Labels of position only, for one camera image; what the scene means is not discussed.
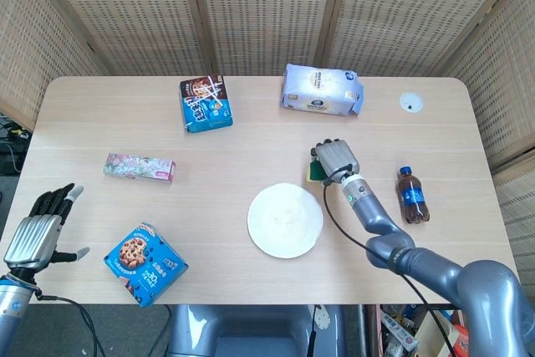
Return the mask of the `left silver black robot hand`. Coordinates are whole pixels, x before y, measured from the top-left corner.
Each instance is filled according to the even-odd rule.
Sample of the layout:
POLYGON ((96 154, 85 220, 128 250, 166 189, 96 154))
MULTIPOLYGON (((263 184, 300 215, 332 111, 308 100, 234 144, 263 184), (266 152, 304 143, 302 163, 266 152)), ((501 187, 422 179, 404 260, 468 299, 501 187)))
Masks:
POLYGON ((19 223, 4 255, 10 276, 34 284, 35 275, 49 264, 76 262, 89 253, 89 247, 77 252, 57 250, 64 224, 83 191, 82 186, 70 183, 37 198, 28 216, 19 223))

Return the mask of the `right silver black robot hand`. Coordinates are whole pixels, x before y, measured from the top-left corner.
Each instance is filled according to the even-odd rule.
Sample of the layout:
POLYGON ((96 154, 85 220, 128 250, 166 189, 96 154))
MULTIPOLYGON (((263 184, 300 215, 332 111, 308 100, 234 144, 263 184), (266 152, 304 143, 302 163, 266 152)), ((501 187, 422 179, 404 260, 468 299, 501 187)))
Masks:
POLYGON ((344 140, 327 139, 310 150, 308 178, 340 184, 344 178, 359 173, 359 163, 344 140))

